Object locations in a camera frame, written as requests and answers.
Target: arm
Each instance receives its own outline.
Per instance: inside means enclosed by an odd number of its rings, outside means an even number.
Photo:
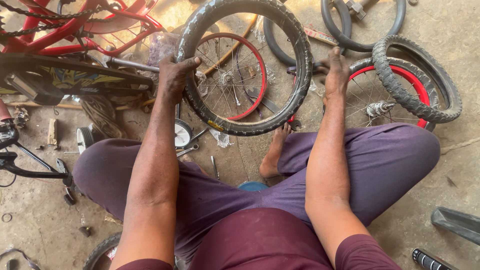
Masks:
[[[133,166],[123,233],[110,269],[143,258],[173,265],[179,168],[174,143],[175,104],[187,76],[200,65],[190,58],[160,62],[158,94],[145,138]]]
[[[339,51],[335,47],[329,53],[325,114],[310,153],[305,192],[305,210],[334,267],[336,251],[344,239],[354,234],[369,235],[349,204],[350,182],[344,133],[350,70]]]

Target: blue stool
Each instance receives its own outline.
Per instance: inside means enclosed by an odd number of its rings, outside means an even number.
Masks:
[[[264,183],[257,182],[257,181],[247,181],[247,182],[241,183],[239,186],[237,186],[237,188],[243,189],[246,191],[260,191],[262,189],[268,188],[268,186],[265,185]]]

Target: red grip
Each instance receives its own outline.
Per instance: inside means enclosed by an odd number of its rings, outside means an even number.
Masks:
[[[5,103],[3,103],[3,100],[0,98],[0,121],[5,122],[7,119],[13,119],[13,117],[10,115],[10,112],[7,109],[7,106]]]

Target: hand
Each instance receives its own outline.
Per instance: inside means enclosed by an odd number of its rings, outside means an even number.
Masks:
[[[340,55],[340,48],[335,47],[328,52],[327,59],[322,59],[324,67],[318,67],[317,70],[326,74],[324,104],[329,99],[336,97],[345,98],[347,94],[348,79],[350,77],[350,67],[343,55]]]
[[[196,68],[202,63],[199,57],[192,57],[180,63],[174,63],[172,54],[162,59],[158,65],[158,93],[157,99],[177,104],[181,102],[182,92],[185,88],[187,76],[196,72]]]

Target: purple pants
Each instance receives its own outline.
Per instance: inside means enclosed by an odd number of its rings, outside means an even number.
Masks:
[[[179,162],[175,255],[189,262],[208,231],[242,209],[279,208],[310,228],[305,212],[305,173],[317,133],[290,134],[278,171],[290,176],[260,192],[240,190],[202,174],[195,163]],[[123,220],[127,190],[140,142],[108,139],[89,147],[73,177],[91,200]],[[345,151],[350,175],[350,205],[365,226],[399,200],[437,164],[437,138],[417,126],[393,123],[348,129]]]

